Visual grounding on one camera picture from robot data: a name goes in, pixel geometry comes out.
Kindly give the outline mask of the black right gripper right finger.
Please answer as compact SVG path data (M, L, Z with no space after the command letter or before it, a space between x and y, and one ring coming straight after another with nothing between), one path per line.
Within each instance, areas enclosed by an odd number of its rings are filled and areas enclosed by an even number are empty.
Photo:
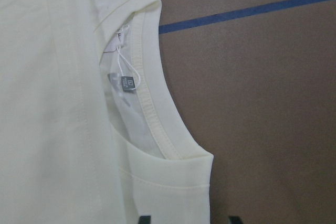
M229 216L228 224L242 224L241 218L239 216Z

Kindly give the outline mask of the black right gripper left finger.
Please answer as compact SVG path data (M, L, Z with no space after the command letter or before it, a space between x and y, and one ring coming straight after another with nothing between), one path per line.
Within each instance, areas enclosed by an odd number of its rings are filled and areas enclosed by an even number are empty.
M140 216L138 224L151 224L151 216L150 215Z

